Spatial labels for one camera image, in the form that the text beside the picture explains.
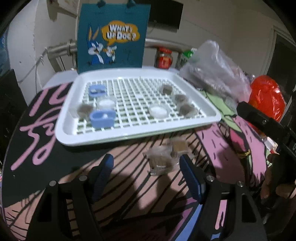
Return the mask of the person's right hand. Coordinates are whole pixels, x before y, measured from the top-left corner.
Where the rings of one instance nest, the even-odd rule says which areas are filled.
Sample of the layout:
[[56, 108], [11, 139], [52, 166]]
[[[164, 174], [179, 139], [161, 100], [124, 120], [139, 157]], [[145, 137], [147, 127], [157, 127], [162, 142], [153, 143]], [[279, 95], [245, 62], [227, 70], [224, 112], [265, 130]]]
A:
[[284, 154], [270, 154], [271, 166], [264, 174], [260, 196], [263, 204], [272, 209], [282, 198], [295, 197], [295, 160]]

